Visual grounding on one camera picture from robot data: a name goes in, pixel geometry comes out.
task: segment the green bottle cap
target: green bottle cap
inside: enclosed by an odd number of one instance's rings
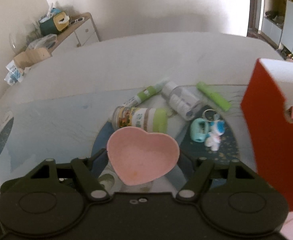
[[[153,118],[153,132],[167,133],[168,116],[164,108],[157,108]]]

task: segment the key ring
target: key ring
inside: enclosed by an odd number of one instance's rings
[[[220,114],[218,114],[218,112],[214,109],[207,109],[205,110],[203,113],[202,113],[202,118],[204,120],[206,120],[207,122],[211,122],[209,121],[206,117],[205,117],[205,113],[208,112],[208,111],[213,111],[213,112],[216,112],[216,114],[213,115],[213,119],[216,121],[216,120],[219,120],[220,119]]]

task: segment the plastic bottle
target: plastic bottle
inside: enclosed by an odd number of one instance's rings
[[[166,133],[168,117],[163,108],[118,106],[113,112],[112,126],[114,130],[126,126],[135,126],[147,132]]]
[[[202,107],[201,101],[195,95],[172,81],[163,87],[162,96],[186,121],[192,120]]]
[[[136,96],[130,98],[122,106],[125,107],[134,107],[138,106],[140,103],[144,102],[151,96],[154,96],[156,93],[160,92],[168,80],[163,80],[160,83],[157,83],[155,86],[149,86],[143,91],[139,92]]]

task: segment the sunglasses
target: sunglasses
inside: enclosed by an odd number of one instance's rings
[[[70,25],[75,24],[75,23],[77,23],[77,22],[81,22],[81,21],[83,21],[83,20],[84,20],[84,17],[78,18],[78,19],[76,19],[76,20],[71,21],[71,22],[70,22]]]

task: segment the jar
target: jar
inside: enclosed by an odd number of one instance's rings
[[[168,117],[163,108],[118,106],[112,115],[112,126],[117,130],[126,126],[142,128],[147,132],[166,133]]]
[[[168,82],[162,89],[162,96],[184,120],[189,121],[195,118],[200,111],[202,103],[194,94],[184,87]]]

